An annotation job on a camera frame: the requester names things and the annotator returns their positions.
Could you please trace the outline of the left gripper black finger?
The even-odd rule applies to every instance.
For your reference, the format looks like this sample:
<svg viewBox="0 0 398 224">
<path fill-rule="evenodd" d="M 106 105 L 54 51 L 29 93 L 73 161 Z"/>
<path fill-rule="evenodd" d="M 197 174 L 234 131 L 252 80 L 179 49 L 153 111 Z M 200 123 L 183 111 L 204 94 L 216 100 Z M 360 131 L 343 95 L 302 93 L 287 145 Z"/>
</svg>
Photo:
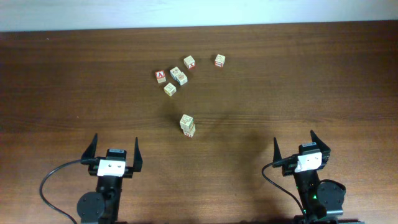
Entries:
<svg viewBox="0 0 398 224">
<path fill-rule="evenodd" d="M 138 137 L 136 137 L 135 145 L 134 145 L 134 163 L 133 163 L 133 171 L 140 172 L 142 169 L 143 160 L 141 156 L 141 152 L 139 150 L 139 141 Z"/>
<path fill-rule="evenodd" d="M 81 164 L 92 164 L 96 161 L 95 157 L 95 152 L 96 152 L 96 146 L 98 142 L 98 134 L 96 133 L 93 137 L 93 140 L 89 144 L 89 146 L 86 148 L 84 153 L 81 156 Z"/>
</svg>

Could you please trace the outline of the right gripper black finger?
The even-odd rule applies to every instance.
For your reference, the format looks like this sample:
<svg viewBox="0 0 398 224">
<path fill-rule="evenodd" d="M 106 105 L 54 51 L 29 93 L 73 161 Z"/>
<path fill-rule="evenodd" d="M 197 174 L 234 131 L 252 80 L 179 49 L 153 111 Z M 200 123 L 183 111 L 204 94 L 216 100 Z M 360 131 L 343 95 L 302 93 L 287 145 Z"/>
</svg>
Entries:
<svg viewBox="0 0 398 224">
<path fill-rule="evenodd" d="M 313 130 L 310 131 L 311 139 L 317 144 L 322 154 L 329 154 L 331 149 L 315 134 Z"/>
<path fill-rule="evenodd" d="M 273 143 L 274 143 L 274 155 L 273 155 L 273 160 L 272 160 L 272 167 L 276 168 L 276 167 L 281 166 L 280 162 L 282 161 L 282 156 L 280 153 L 277 138 L 273 138 Z"/>
</svg>

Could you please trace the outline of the red E wooden block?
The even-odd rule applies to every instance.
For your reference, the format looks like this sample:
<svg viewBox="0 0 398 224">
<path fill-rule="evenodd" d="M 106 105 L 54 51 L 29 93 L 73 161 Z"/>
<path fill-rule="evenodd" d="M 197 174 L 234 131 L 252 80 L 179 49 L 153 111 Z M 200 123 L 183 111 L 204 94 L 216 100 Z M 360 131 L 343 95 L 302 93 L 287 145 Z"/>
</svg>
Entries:
<svg viewBox="0 0 398 224">
<path fill-rule="evenodd" d="M 186 136 L 192 138 L 193 135 L 195 134 L 195 130 L 193 129 L 193 130 L 191 130 L 191 131 L 183 131 L 183 133 L 184 133 L 184 135 L 186 135 Z"/>
</svg>

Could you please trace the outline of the wooden block red side drawing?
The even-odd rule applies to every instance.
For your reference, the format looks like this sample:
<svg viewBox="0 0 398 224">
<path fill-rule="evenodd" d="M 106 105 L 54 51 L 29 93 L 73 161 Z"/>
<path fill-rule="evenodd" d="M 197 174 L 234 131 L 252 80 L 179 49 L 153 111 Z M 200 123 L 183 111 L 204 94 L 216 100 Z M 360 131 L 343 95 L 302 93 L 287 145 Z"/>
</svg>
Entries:
<svg viewBox="0 0 398 224">
<path fill-rule="evenodd" d="M 187 114 L 183 114 L 182 118 L 180 119 L 180 127 L 183 124 L 190 124 L 190 123 L 194 123 L 193 117 L 191 117 Z"/>
</svg>

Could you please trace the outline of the blue H wooden block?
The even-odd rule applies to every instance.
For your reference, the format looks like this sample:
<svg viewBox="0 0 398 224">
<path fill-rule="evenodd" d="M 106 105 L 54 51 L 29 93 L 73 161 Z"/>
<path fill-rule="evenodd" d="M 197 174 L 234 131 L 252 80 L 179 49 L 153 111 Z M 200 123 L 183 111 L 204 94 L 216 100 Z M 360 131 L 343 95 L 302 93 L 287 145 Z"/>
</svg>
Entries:
<svg viewBox="0 0 398 224">
<path fill-rule="evenodd" d="M 189 127 L 187 127 L 187 128 L 183 128 L 182 129 L 183 130 L 183 133 L 185 134 L 185 135 L 194 135 L 194 133 L 195 133 L 195 125 L 193 125 L 191 128 L 189 128 Z"/>
</svg>

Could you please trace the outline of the green R wooden block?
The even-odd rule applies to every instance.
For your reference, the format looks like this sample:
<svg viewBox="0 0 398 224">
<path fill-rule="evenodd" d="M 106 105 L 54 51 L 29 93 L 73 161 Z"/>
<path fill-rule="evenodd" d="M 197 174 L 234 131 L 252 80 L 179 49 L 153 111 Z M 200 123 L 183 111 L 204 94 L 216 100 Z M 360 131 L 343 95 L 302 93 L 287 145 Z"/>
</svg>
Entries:
<svg viewBox="0 0 398 224">
<path fill-rule="evenodd" d="M 181 128 L 182 128 L 184 131 L 191 131 L 191 130 L 194 129 L 194 127 L 195 127 L 195 123 L 190 123 L 190 124 L 183 124 L 183 125 L 181 125 Z"/>
</svg>

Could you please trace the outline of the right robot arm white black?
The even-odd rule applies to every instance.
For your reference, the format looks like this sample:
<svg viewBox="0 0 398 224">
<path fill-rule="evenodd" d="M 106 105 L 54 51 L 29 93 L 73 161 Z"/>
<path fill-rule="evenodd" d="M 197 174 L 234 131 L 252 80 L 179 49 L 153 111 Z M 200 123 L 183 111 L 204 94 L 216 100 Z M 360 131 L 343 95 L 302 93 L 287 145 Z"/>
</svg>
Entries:
<svg viewBox="0 0 398 224">
<path fill-rule="evenodd" d="M 334 180 L 319 179 L 330 158 L 331 149 L 310 131 L 311 142 L 301 144 L 298 153 L 282 158 L 277 140 L 274 140 L 272 167 L 280 167 L 282 175 L 293 176 L 299 194 L 302 214 L 294 218 L 295 223 L 338 223 L 343 214 L 346 187 Z"/>
</svg>

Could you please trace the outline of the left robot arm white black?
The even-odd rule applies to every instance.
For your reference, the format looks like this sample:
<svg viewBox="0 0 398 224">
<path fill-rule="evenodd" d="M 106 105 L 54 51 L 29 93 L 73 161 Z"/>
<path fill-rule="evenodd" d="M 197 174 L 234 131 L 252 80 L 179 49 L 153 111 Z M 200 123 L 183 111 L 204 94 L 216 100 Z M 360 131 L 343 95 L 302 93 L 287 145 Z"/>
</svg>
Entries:
<svg viewBox="0 0 398 224">
<path fill-rule="evenodd" d="M 94 192 L 85 193 L 79 199 L 76 210 L 82 223 L 117 223 L 124 179 L 131 179 L 143 165 L 138 139 L 135 139 L 134 161 L 126 165 L 127 151 L 108 149 L 104 157 L 96 157 L 98 135 L 81 156 L 81 164 L 88 167 L 90 176 L 98 178 Z"/>
</svg>

